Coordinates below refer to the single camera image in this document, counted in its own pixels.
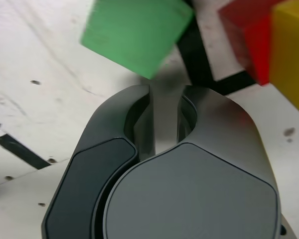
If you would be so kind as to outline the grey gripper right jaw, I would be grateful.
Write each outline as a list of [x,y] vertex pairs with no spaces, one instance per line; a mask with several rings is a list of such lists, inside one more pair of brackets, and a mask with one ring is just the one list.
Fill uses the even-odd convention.
[[279,238],[278,187],[249,114],[193,86],[180,105],[191,133],[122,175],[107,199],[104,238]]

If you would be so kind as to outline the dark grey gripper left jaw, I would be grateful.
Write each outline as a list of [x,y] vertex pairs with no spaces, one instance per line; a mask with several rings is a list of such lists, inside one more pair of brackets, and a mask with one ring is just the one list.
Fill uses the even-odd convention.
[[44,216],[43,238],[103,238],[103,215],[110,191],[140,160],[134,127],[149,105],[149,86],[134,85],[95,110]]

